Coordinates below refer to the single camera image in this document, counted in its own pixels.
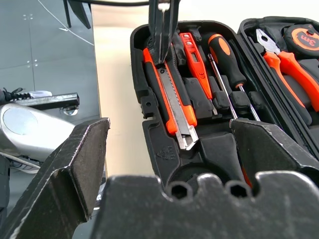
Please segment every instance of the orange handle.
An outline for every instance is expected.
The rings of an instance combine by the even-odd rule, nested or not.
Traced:
[[[183,105],[182,100],[181,100],[181,98],[179,96],[178,90],[176,88],[176,84],[174,82],[174,78],[172,77],[172,75],[171,75],[171,73],[169,71],[169,67],[168,67],[166,61],[164,63],[165,63],[165,67],[167,69],[168,75],[170,77],[171,83],[172,83],[173,87],[175,88],[175,92],[177,94],[177,98],[178,98],[178,101],[180,103],[180,106],[181,106],[181,108],[182,108],[182,110],[184,112],[185,118],[186,118],[186,120],[187,120],[189,125],[192,125],[192,126],[195,127],[197,125],[197,120],[196,120],[194,109],[193,109],[193,107],[191,105],[188,105],[188,106]]]
[[[291,75],[308,94],[311,104],[316,112],[319,111],[319,85],[297,62],[293,53],[282,51],[279,55],[280,69],[283,73]]]
[[[285,85],[287,90],[291,93],[291,95],[296,99],[296,101],[302,106],[305,107],[304,104],[301,102],[301,100],[298,98],[298,96],[295,94],[293,89],[291,89],[290,85],[287,83],[285,80],[283,74],[281,73],[281,61],[279,57],[273,53],[273,52],[266,52],[264,55],[264,59],[266,60],[267,64],[269,65],[270,68],[273,68],[274,71],[276,72],[277,76],[281,80],[281,82]]]
[[[181,33],[179,36],[181,37],[184,45],[189,70],[193,77],[198,79],[207,98],[211,100],[213,96],[211,93],[208,76],[196,43],[190,32]]]
[[[161,110],[163,111],[163,119],[167,128],[167,131],[171,134],[174,135],[177,132],[177,126],[175,124],[175,121],[173,119],[173,114],[169,105],[169,101],[166,95],[166,92],[164,90],[163,83],[160,79],[159,73],[154,65],[154,62],[152,60],[152,57],[150,55],[150,52],[147,48],[143,50],[143,55],[144,55],[144,62],[147,64],[151,64],[152,67],[150,67],[150,72],[149,72],[149,81],[151,83],[151,87],[158,99],[159,105],[162,108]]]

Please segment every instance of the black cable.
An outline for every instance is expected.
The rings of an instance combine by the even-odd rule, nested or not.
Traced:
[[[149,1],[138,1],[138,2],[118,2],[118,1],[99,1],[99,0],[70,0],[78,1],[96,5],[106,6],[146,6],[149,5]]]

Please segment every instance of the screwdriver shaft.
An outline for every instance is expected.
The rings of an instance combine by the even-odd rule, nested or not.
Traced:
[[[237,114],[236,114],[236,112],[235,112],[235,109],[234,109],[234,107],[233,107],[233,104],[232,104],[231,101],[230,101],[228,91],[227,91],[226,86],[225,86],[225,84],[224,84],[224,82],[223,82],[223,79],[221,78],[221,75],[220,75],[220,73],[219,73],[219,71],[218,71],[218,69],[217,69],[217,66],[216,66],[216,63],[215,63],[215,61],[214,61],[214,59],[213,59],[213,56],[212,56],[211,54],[208,54],[208,58],[209,58],[209,61],[210,61],[210,63],[211,63],[211,66],[212,66],[212,68],[213,68],[213,70],[214,70],[214,72],[215,72],[215,75],[216,75],[216,77],[217,77],[217,80],[218,80],[218,82],[219,82],[220,87],[221,87],[222,90],[226,93],[226,96],[227,96],[227,99],[228,99],[228,102],[229,102],[229,107],[230,107],[231,114],[233,115],[233,118],[234,118],[234,119],[237,119],[237,118],[238,118],[238,117],[237,117]]]
[[[243,86],[238,86],[238,88],[239,88],[242,92],[245,92]],[[249,104],[249,108],[250,108],[250,111],[251,111],[251,113],[253,114],[255,120],[256,120],[256,121],[260,121],[259,116],[258,116],[258,114],[257,114],[257,112],[256,112],[256,110],[255,110],[255,108],[253,107],[253,105],[252,105],[251,103]]]

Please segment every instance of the tape measure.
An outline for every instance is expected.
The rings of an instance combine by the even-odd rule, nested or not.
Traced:
[[[302,58],[319,57],[319,33],[311,24],[293,25],[284,35],[288,50]]]

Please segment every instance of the pliers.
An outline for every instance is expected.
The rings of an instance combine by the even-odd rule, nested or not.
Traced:
[[[153,41],[153,61],[164,63],[177,27],[179,0],[150,0],[149,29]]]
[[[293,53],[281,51],[276,43],[261,29],[256,29],[256,36],[257,41],[266,50],[265,61],[277,77],[278,83],[282,85],[285,95],[294,104],[300,115],[308,115],[309,113],[286,82],[282,73],[292,76],[303,87],[311,100],[312,107],[316,112],[319,112],[319,85],[317,81],[301,67]]]

